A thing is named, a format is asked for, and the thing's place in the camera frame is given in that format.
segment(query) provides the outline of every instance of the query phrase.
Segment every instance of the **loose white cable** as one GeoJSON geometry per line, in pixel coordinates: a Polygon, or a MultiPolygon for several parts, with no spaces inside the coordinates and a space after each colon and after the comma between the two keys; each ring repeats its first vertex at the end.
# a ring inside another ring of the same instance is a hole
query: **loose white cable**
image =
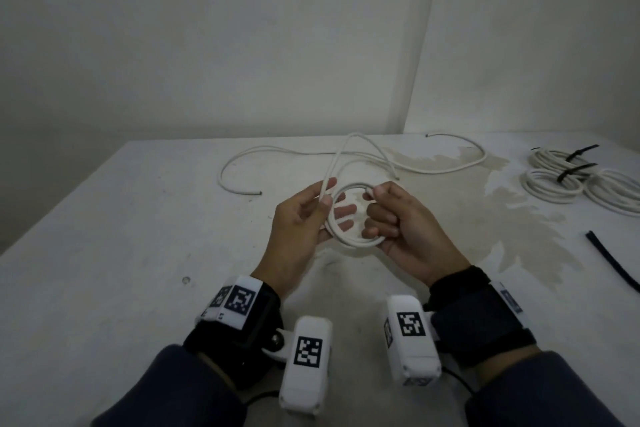
{"type": "Polygon", "coordinates": [[[601,169],[586,180],[584,194],[614,213],[640,218],[640,183],[622,172],[601,169]]]}
{"type": "MultiPolygon", "coordinates": [[[[427,169],[417,169],[415,167],[411,167],[409,165],[400,164],[398,162],[394,162],[393,160],[389,159],[388,156],[384,153],[384,151],[378,145],[376,145],[376,143],[373,142],[373,140],[369,139],[366,135],[363,135],[361,133],[350,133],[349,135],[347,135],[346,139],[344,140],[344,144],[342,145],[340,150],[338,150],[337,152],[335,152],[335,151],[332,151],[332,152],[300,152],[300,151],[296,151],[296,150],[285,149],[285,148],[282,148],[282,147],[269,146],[269,145],[261,145],[261,146],[256,146],[256,147],[245,149],[242,152],[239,152],[238,154],[233,156],[231,159],[229,159],[227,161],[227,163],[225,165],[222,166],[222,168],[220,169],[220,172],[218,173],[218,185],[222,189],[224,189],[224,190],[226,190],[228,192],[232,192],[234,194],[244,194],[244,195],[248,195],[248,196],[260,196],[262,194],[262,191],[260,191],[260,190],[233,189],[233,188],[228,187],[227,185],[225,185],[224,181],[222,179],[222,175],[225,172],[225,169],[227,169],[227,167],[229,166],[229,164],[231,164],[232,162],[234,162],[237,159],[241,158],[242,156],[245,156],[245,155],[248,155],[248,154],[251,154],[251,153],[254,153],[254,152],[276,151],[276,152],[285,152],[285,153],[291,153],[291,154],[296,154],[296,155],[330,155],[330,154],[335,154],[333,159],[332,159],[332,161],[331,161],[331,164],[329,165],[329,168],[327,169],[326,174],[324,175],[324,180],[323,180],[323,184],[322,184],[322,189],[320,191],[320,196],[323,196],[324,193],[326,192],[327,183],[329,182],[329,179],[332,177],[332,173],[335,171],[335,166],[337,165],[338,159],[340,159],[340,156],[342,154],[357,155],[357,156],[369,158],[371,160],[375,160],[376,162],[382,162],[384,164],[387,164],[391,174],[393,175],[393,177],[395,179],[399,179],[398,174],[396,172],[396,167],[399,168],[399,169],[403,169],[404,171],[415,172],[417,174],[447,174],[448,172],[456,172],[456,171],[460,171],[462,169],[466,169],[467,167],[471,167],[472,165],[481,164],[482,162],[484,162],[484,160],[487,157],[487,153],[484,150],[484,148],[480,144],[478,144],[475,140],[471,140],[471,139],[468,139],[467,137],[462,137],[460,135],[455,135],[453,133],[442,133],[442,132],[430,133],[428,135],[428,137],[431,137],[433,135],[449,135],[451,137],[457,137],[458,139],[466,140],[470,144],[473,144],[475,147],[477,147],[480,150],[480,152],[482,153],[482,156],[480,158],[478,158],[477,160],[473,161],[473,162],[469,162],[467,164],[461,164],[461,165],[459,165],[457,167],[452,167],[451,169],[443,169],[443,170],[438,170],[438,171],[429,171],[427,169]],[[380,156],[382,156],[382,157],[377,156],[375,154],[368,153],[368,152],[345,151],[344,149],[346,148],[347,142],[349,142],[349,140],[352,137],[360,137],[360,138],[366,140],[373,147],[375,147],[378,150],[378,152],[380,152],[380,156]]],[[[343,185],[343,186],[340,186],[340,187],[336,186],[336,188],[334,188],[332,193],[331,193],[332,197],[334,198],[334,203],[335,203],[335,198],[336,197],[340,196],[343,192],[345,192],[345,191],[347,191],[349,189],[354,189],[354,188],[363,188],[363,189],[365,189],[367,192],[369,192],[371,194],[372,193],[371,189],[373,188],[373,186],[371,184],[365,183],[365,182],[349,183],[349,184],[346,184],[346,185],[343,185]]],[[[366,239],[366,238],[362,238],[362,237],[349,237],[340,229],[340,226],[338,225],[337,221],[335,220],[335,216],[333,215],[333,213],[329,213],[329,218],[327,219],[327,221],[325,223],[325,227],[334,237],[336,237],[338,240],[340,240],[341,243],[343,243],[344,245],[352,246],[352,247],[356,247],[356,248],[366,248],[366,247],[370,247],[370,246],[375,246],[375,245],[378,245],[378,244],[382,243],[384,241],[384,239],[385,239],[384,237],[377,237],[375,239],[366,239]]]]}
{"type": "MultiPolygon", "coordinates": [[[[589,164],[588,161],[579,156],[575,156],[572,158],[571,162],[567,162],[566,158],[570,155],[571,154],[568,152],[563,152],[561,150],[540,148],[536,149],[536,151],[529,156],[529,162],[533,167],[538,169],[556,171],[556,176],[569,169],[578,167],[579,165],[589,164]]],[[[575,176],[580,180],[584,180],[593,173],[593,168],[591,168],[576,172],[575,176]]]]}
{"type": "Polygon", "coordinates": [[[532,196],[549,203],[568,204],[584,190],[582,183],[571,174],[557,182],[558,171],[529,169],[520,176],[520,184],[532,196]]]}

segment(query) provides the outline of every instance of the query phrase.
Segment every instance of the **wall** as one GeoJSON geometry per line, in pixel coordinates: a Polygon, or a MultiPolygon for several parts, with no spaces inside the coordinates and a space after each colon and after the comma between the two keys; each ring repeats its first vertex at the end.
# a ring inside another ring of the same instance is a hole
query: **wall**
{"type": "Polygon", "coordinates": [[[0,0],[0,251],[129,139],[401,131],[431,0],[0,0]]]}
{"type": "Polygon", "coordinates": [[[640,0],[433,0],[405,132],[598,128],[640,149],[640,0]]]}

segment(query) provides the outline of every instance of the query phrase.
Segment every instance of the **sleeve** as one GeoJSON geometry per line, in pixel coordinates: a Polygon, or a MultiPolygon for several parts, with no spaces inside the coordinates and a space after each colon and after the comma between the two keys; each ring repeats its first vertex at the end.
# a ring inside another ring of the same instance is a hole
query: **sleeve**
{"type": "Polygon", "coordinates": [[[182,346],[167,346],[140,381],[92,427],[236,427],[246,407],[203,361],[182,346]]]}
{"type": "Polygon", "coordinates": [[[471,397],[469,427],[622,427],[564,359],[551,351],[517,363],[471,397]]]}

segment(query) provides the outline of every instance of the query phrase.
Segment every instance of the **person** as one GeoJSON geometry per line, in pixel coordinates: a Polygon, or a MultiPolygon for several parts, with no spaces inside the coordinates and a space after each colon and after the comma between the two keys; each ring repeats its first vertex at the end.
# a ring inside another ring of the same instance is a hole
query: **person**
{"type": "MultiPolygon", "coordinates": [[[[329,188],[335,184],[332,178],[329,188]]],[[[333,203],[328,195],[318,199],[320,188],[317,182],[276,207],[266,251],[252,273],[280,300],[299,284],[316,245],[330,238],[323,224],[333,203]]],[[[362,235],[385,237],[379,245],[382,251],[431,289],[428,306],[443,310],[453,303],[460,308],[474,287],[486,289],[484,273],[460,253],[418,199],[392,182],[375,187],[373,193],[364,195],[372,202],[362,235]],[[483,285],[473,286],[478,281],[483,285]]],[[[355,211],[354,204],[333,209],[336,218],[355,211]]],[[[341,224],[343,230],[352,226],[352,220],[341,224]]],[[[457,317],[464,315],[458,309],[457,317]]],[[[465,406],[470,426],[621,425],[564,359],[540,350],[531,334],[516,333],[519,339],[502,341],[499,348],[485,348],[484,357],[476,355],[479,362],[474,370],[481,388],[465,406]]],[[[178,345],[166,347],[139,383],[92,425],[242,425],[246,407],[236,394],[235,370],[226,367],[227,357],[191,353],[178,345]]]]}

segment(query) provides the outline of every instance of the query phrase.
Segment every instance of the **table surface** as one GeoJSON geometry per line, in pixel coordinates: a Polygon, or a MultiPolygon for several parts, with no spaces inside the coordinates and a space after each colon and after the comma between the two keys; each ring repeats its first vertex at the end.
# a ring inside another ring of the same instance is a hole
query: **table surface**
{"type": "MultiPolygon", "coordinates": [[[[640,220],[579,196],[551,204],[524,193],[518,176],[537,146],[573,150],[640,178],[640,155],[597,135],[470,135],[483,165],[437,176],[401,172],[467,254],[524,307],[542,348],[561,353],[627,425],[640,424],[640,296],[584,237],[593,230],[640,278],[640,220]]],[[[330,156],[261,153],[228,168],[227,183],[262,189],[237,196],[216,185],[221,165],[257,144],[331,151],[343,137],[130,142],[0,257],[0,419],[11,426],[81,426],[116,402],[165,345],[181,342],[230,275],[248,274],[266,245],[277,203],[321,180],[330,156]]],[[[376,136],[394,158],[423,168],[476,156],[465,142],[376,136]]],[[[353,149],[368,150],[366,142],[353,149]]],[[[388,180],[385,169],[344,156],[340,180],[388,180]]],[[[362,215],[364,207],[358,202],[362,215]]],[[[428,297],[378,251],[319,247],[283,305],[286,326],[304,314],[333,322],[322,425],[465,425],[466,391],[443,377],[425,389],[390,379],[381,302],[428,297]]],[[[278,388],[272,370],[252,391],[278,388]]],[[[247,425],[291,424],[274,400],[251,407],[247,425]]]]}

